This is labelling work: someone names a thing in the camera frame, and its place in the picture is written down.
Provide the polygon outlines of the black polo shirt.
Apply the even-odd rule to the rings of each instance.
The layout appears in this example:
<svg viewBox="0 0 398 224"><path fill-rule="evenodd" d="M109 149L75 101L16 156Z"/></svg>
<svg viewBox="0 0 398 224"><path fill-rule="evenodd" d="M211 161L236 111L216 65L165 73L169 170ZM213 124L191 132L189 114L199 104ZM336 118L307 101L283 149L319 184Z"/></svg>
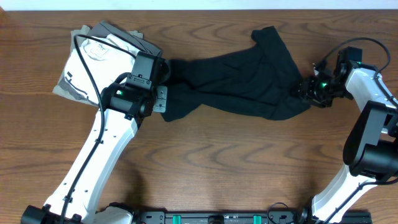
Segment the black polo shirt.
<svg viewBox="0 0 398 224"><path fill-rule="evenodd" d="M164 121L184 118L200 105L246 116L286 120L310 105L291 95L302 80L275 27L254 30L254 46L201 60L169 60Z"/></svg>

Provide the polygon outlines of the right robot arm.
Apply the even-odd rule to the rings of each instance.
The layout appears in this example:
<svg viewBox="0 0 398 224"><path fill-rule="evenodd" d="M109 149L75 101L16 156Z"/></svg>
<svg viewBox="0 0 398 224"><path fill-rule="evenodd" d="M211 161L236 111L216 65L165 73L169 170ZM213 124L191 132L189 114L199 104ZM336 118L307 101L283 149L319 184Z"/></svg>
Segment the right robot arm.
<svg viewBox="0 0 398 224"><path fill-rule="evenodd" d="M362 61L363 51L338 52L333 72L327 59L314 66L292 94L319 108L335 98L354 100L360 110L343 148L343 166L333 180L299 213L297 223L372 223L368 212L351 206L367 191L397 183L397 100L382 80L380 69Z"/></svg>

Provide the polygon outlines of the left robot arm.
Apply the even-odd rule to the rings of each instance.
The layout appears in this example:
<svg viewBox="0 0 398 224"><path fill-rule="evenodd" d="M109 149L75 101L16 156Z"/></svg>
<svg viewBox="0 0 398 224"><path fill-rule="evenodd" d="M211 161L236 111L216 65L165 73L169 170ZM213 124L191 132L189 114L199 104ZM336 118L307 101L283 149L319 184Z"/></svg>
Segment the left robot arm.
<svg viewBox="0 0 398 224"><path fill-rule="evenodd" d="M102 212L98 202L122 151L144 118L165 111L169 66L162 57L139 52L132 71L101 93L101 106L68 174L42 208L29 205L21 223L133 223L134 212L120 203Z"/></svg>

